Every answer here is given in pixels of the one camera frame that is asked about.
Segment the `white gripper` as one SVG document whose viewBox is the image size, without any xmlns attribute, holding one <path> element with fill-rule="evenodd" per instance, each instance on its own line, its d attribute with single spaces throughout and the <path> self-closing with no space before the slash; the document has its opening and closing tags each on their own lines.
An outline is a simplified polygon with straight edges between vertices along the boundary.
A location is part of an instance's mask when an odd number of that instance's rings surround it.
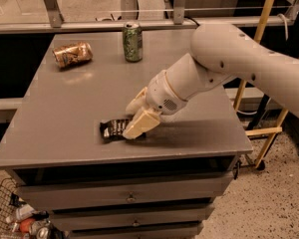
<svg viewBox="0 0 299 239">
<path fill-rule="evenodd" d="M 133 116 L 123 132 L 126 139 L 135 139 L 160 124 L 160 113 L 164 116 L 176 114 L 187 105 L 168 83 L 166 70 L 152 78 L 126 107 L 126 114 Z"/>
</svg>

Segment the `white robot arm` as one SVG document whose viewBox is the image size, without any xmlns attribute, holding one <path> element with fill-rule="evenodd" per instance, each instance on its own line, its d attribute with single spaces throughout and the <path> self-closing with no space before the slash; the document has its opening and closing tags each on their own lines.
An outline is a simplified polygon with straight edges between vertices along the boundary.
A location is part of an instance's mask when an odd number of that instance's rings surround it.
<svg viewBox="0 0 299 239">
<path fill-rule="evenodd" d="M 133 117 L 123 132 L 134 139 L 157 127 L 162 116 L 184 108 L 200 92 L 232 78 L 247 81 L 299 119 L 299 59 L 273 52 L 225 23 L 200 25 L 191 52 L 152 78 L 128 104 Z"/>
</svg>

